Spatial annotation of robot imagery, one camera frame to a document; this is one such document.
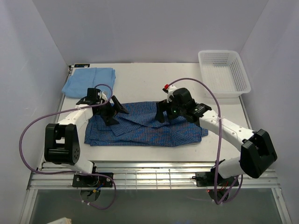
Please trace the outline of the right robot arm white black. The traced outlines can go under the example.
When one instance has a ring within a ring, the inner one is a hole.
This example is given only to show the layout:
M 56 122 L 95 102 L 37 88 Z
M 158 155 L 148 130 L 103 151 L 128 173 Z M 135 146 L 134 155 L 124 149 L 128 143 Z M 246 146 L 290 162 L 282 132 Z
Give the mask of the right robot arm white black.
M 246 174 L 259 178 L 276 160 L 277 154 L 267 131 L 253 131 L 228 119 L 219 118 L 216 111 L 203 103 L 196 103 L 186 88 L 166 85 L 167 98 L 157 103 L 155 119 L 164 123 L 184 117 L 188 122 L 217 134 L 221 140 L 232 144 L 240 156 L 222 160 L 212 168 L 211 180 L 222 185 L 230 177 Z

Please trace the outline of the blue checked long sleeve shirt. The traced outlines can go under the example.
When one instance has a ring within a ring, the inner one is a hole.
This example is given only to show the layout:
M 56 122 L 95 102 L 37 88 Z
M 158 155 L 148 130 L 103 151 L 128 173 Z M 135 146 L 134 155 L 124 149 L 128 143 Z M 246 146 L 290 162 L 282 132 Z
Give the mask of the blue checked long sleeve shirt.
M 155 120 L 156 103 L 126 103 L 128 114 L 115 116 L 117 125 L 106 126 L 94 115 L 85 130 L 84 143 L 90 146 L 178 147 L 200 143 L 208 130 L 189 123 L 183 117 L 159 123 Z

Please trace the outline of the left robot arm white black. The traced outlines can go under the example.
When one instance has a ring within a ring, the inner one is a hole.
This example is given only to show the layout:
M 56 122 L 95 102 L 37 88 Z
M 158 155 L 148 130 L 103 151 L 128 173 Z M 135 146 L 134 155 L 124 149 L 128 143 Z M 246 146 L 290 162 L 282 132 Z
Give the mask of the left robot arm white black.
M 116 96 L 107 97 L 97 87 L 88 88 L 85 97 L 76 103 L 74 111 L 45 128 L 44 158 L 47 162 L 63 165 L 74 172 L 73 186 L 111 187 L 113 174 L 100 174 L 96 165 L 81 155 L 79 129 L 93 116 L 99 115 L 106 126 L 117 125 L 118 113 L 128 114 Z

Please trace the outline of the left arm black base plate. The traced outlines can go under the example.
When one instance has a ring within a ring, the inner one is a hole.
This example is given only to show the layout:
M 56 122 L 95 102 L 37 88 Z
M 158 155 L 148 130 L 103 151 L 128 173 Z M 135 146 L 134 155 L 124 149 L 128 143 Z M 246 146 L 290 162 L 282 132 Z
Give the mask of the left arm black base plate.
M 98 186 L 110 188 L 113 184 L 107 177 L 90 175 L 74 175 L 72 181 L 72 187 L 76 188 L 97 188 Z

